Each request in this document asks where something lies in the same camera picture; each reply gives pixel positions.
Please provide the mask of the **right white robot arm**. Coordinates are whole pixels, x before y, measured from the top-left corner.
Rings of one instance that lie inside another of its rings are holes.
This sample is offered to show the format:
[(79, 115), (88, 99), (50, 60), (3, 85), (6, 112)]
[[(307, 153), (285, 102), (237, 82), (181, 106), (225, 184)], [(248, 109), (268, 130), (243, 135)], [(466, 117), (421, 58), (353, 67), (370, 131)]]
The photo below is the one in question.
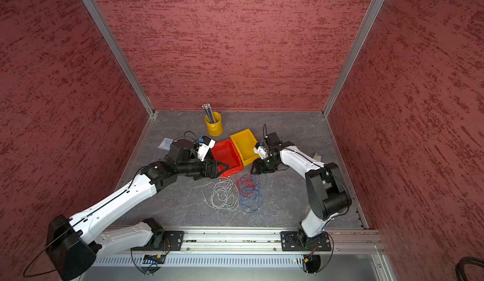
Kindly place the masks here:
[(252, 175), (274, 173), (282, 164), (305, 179), (310, 211), (292, 237), (282, 237), (283, 247), (302, 251), (322, 249), (328, 238), (324, 234), (327, 225), (332, 219), (345, 215), (352, 205), (339, 166), (334, 162), (317, 161), (292, 142), (282, 142), (275, 132), (256, 142), (253, 151), (258, 158), (252, 163)]

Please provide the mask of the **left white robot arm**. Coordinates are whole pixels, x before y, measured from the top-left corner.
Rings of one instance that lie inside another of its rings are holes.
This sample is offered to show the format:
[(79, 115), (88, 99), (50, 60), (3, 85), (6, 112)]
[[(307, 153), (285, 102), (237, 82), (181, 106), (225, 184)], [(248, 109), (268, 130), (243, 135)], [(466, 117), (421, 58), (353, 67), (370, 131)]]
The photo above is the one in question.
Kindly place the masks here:
[(45, 252), (62, 280), (73, 280), (95, 261), (132, 248), (170, 249), (164, 228), (153, 218), (116, 231), (107, 228), (141, 202), (173, 184), (178, 176), (216, 179), (229, 165), (214, 159), (213, 139), (203, 136), (171, 143), (161, 161), (143, 166), (133, 179), (86, 210), (50, 221)]

